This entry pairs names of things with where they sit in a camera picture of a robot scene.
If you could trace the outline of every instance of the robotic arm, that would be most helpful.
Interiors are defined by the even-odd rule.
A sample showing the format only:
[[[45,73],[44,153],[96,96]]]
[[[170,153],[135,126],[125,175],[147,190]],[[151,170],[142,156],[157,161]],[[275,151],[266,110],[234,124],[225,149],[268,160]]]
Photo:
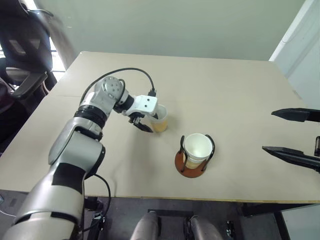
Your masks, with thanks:
[[[84,180],[97,172],[104,159],[106,149],[99,141],[111,111],[152,132],[140,119],[154,116],[157,103],[155,96],[129,95],[122,79],[100,79],[53,144],[49,172],[31,190],[3,239],[78,239],[83,227]]]

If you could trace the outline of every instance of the chair armrest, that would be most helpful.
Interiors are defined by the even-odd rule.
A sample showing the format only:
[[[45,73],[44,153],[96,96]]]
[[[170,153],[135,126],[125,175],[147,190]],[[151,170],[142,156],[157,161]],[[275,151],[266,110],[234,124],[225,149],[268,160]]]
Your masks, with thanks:
[[[47,79],[46,73],[33,72],[21,83],[19,88],[12,93],[12,97],[17,100],[24,100],[37,90],[44,80]]]

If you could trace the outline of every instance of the beige tabletop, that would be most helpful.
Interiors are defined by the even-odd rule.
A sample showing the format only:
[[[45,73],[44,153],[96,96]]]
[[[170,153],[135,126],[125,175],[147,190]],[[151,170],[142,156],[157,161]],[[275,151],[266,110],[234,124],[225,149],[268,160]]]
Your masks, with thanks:
[[[77,110],[87,85],[118,68],[147,71],[160,104],[168,110],[168,129],[142,132],[128,117],[113,112],[101,140],[106,155],[98,173],[113,196],[253,202],[320,202],[320,175],[286,163],[262,150],[279,146],[313,155],[319,125],[271,115],[305,107],[272,62],[82,52],[41,102],[0,158],[0,189],[30,191],[48,171],[48,153]],[[131,95],[147,94],[140,72],[114,74]],[[180,175],[174,157],[182,135],[210,134],[216,145],[206,172]],[[85,194],[106,196],[91,177]]]

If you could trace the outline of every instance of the brown coaster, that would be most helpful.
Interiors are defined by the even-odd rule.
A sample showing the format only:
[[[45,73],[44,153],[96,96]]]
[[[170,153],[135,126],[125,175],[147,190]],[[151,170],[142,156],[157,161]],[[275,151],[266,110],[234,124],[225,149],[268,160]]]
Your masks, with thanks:
[[[184,153],[181,151],[181,153],[177,152],[174,159],[175,168],[178,170],[178,172],[187,177],[187,178],[196,178],[201,176],[206,170],[201,171],[204,165],[206,164],[206,161],[203,161],[197,168],[190,169],[186,166],[184,167]]]

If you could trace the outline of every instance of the plastic cup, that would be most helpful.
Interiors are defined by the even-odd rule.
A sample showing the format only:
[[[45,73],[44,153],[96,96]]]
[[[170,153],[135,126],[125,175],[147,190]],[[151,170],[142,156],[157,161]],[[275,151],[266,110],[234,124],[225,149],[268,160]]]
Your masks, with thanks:
[[[165,106],[158,104],[155,113],[158,116],[158,119],[148,116],[148,119],[151,122],[152,128],[155,132],[161,133],[168,127],[168,111]]]
[[[213,150],[210,139],[201,133],[193,133],[187,136],[183,147],[187,153],[185,166],[189,169],[196,169],[203,161],[209,158]]]

